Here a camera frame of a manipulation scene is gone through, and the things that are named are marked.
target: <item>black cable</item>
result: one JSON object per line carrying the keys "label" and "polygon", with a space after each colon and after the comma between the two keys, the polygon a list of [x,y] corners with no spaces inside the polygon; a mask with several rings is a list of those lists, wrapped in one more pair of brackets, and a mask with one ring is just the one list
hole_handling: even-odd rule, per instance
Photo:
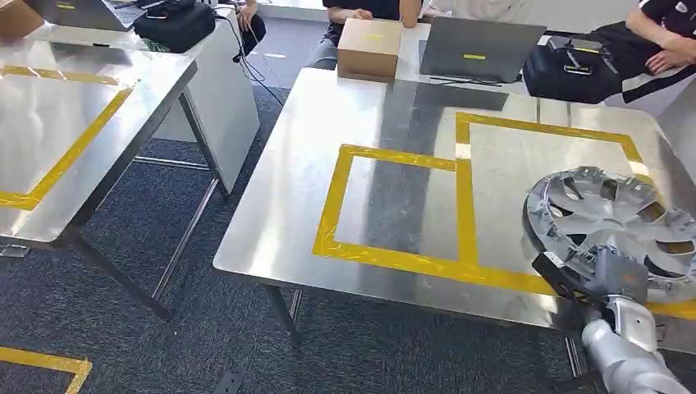
{"label": "black cable", "polygon": [[470,78],[470,79],[466,79],[466,80],[456,80],[454,78],[443,78],[440,76],[431,76],[430,79],[431,80],[444,80],[445,81],[439,85],[472,84],[472,85],[493,86],[496,88],[502,87],[502,85],[500,85],[497,82],[494,82],[491,80],[478,80],[475,78]]}
{"label": "black cable", "polygon": [[[229,7],[216,7],[213,10],[217,10],[219,8],[229,8]],[[240,53],[241,53],[240,63],[242,63],[241,64],[242,72],[244,72],[244,66],[247,66],[247,68],[249,69],[249,74],[251,75],[253,80],[255,80],[259,85],[263,86],[263,88],[266,89],[273,96],[273,98],[276,99],[276,101],[278,101],[278,103],[281,105],[281,108],[282,108],[285,104],[283,104],[283,102],[278,98],[278,96],[276,96],[273,93],[272,90],[270,90],[266,85],[263,84],[263,81],[266,80],[266,78],[263,77],[263,74],[261,74],[261,72],[259,70],[257,70],[256,67],[252,66],[249,62],[247,62],[246,53],[244,52],[244,45],[242,44],[242,41],[241,41],[239,35],[237,35],[237,32],[235,31],[235,26],[232,24],[232,21],[230,21],[230,19],[227,18],[226,16],[217,15],[217,13],[215,15],[215,19],[224,19],[225,21],[227,21],[227,23],[230,24],[230,28],[232,29],[232,33],[235,35],[237,45],[239,46],[239,49],[240,49]],[[257,76],[254,75],[254,71],[256,71],[261,76],[261,79],[257,78]],[[246,75],[245,72],[244,72],[244,76],[247,79],[250,79],[249,76]]]}

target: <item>yellow tape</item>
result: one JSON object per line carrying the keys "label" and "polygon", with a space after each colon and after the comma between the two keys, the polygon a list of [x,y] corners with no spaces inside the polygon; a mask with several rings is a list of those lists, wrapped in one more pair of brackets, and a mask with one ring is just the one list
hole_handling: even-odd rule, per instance
{"label": "yellow tape", "polygon": [[0,361],[74,373],[75,377],[70,382],[66,394],[77,394],[82,384],[85,383],[89,371],[92,370],[92,363],[88,360],[68,359],[56,355],[42,355],[40,353],[11,349],[9,347],[0,347]]}
{"label": "yellow tape", "polygon": [[580,51],[580,52],[599,53],[599,51],[597,51],[597,50],[587,49],[587,48],[573,48],[573,50]]}
{"label": "yellow tape", "polygon": [[64,10],[74,10],[75,9],[75,6],[73,6],[69,2],[59,2],[56,4],[56,7],[62,8]]}
{"label": "yellow tape", "polygon": [[473,55],[471,53],[462,53],[461,56],[464,59],[469,59],[469,60],[486,60],[485,55]]}
{"label": "yellow tape", "polygon": [[[457,113],[456,160],[434,158],[415,153],[397,152],[387,149],[365,148],[342,145],[339,149],[336,168],[329,185],[326,203],[314,240],[312,252],[316,255],[350,260],[360,263],[394,268],[413,273],[445,277],[480,286],[500,287],[515,291],[555,296],[556,292],[539,275],[516,273],[505,269],[479,265],[476,245],[474,217],[474,190],[470,161],[470,124],[499,126],[522,131],[554,135],[568,135],[592,140],[606,140],[620,144],[626,157],[639,168],[641,179],[653,183],[647,168],[635,148],[633,140],[622,134],[574,129],[562,126],[543,125],[526,121],[514,121],[497,117],[485,117],[464,112]],[[343,197],[348,185],[353,157],[373,158],[392,163],[410,164],[456,172],[456,214],[458,259],[448,260],[421,254],[385,250],[366,245],[357,245],[335,240],[338,218],[341,214]],[[696,301],[672,305],[650,305],[653,312],[680,318],[696,319]]]}
{"label": "yellow tape", "polygon": [[[5,66],[0,70],[3,75],[17,76],[36,76],[41,78],[73,80],[91,84],[118,85],[118,81],[108,76],[92,76],[74,72],[61,72],[36,69],[30,67]],[[41,199],[58,182],[61,176],[70,168],[75,160],[92,142],[94,137],[104,128],[109,120],[116,113],[118,108],[128,99],[133,88],[121,89],[101,113],[92,121],[85,132],[75,141],[75,143],[58,159],[53,167],[39,181],[29,194],[22,194],[10,191],[0,191],[0,207],[17,208],[30,211],[36,208]]]}
{"label": "yellow tape", "polygon": [[75,82],[85,82],[87,84],[119,85],[118,80],[110,76],[96,76],[80,72],[45,70],[43,68],[20,66],[4,66],[0,68],[0,76],[38,76],[41,78],[50,78],[52,80],[72,80]]}

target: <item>cardboard box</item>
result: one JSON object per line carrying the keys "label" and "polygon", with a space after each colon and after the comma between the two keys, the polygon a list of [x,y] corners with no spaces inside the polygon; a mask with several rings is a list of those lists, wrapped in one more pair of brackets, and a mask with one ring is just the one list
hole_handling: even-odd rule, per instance
{"label": "cardboard box", "polygon": [[0,0],[0,37],[21,38],[44,24],[44,19],[21,0]]}
{"label": "cardboard box", "polygon": [[400,22],[346,20],[338,43],[338,76],[394,80],[400,43]]}

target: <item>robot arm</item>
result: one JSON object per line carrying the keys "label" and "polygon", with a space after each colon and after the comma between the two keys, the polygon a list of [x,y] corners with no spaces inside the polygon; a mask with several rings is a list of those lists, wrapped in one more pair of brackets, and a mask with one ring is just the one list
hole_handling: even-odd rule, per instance
{"label": "robot arm", "polygon": [[611,394],[689,394],[657,352],[653,314],[642,303],[648,273],[619,250],[599,246],[596,276],[583,281],[551,252],[534,260],[534,268],[560,296],[592,306],[583,330],[583,345]]}

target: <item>yellow sticker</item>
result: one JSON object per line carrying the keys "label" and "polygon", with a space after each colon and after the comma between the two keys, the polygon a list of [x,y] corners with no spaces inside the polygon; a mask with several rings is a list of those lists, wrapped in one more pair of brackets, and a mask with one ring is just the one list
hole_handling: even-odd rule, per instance
{"label": "yellow sticker", "polygon": [[461,56],[464,59],[469,59],[469,60],[486,60],[486,55],[473,55],[471,53],[462,53]]}

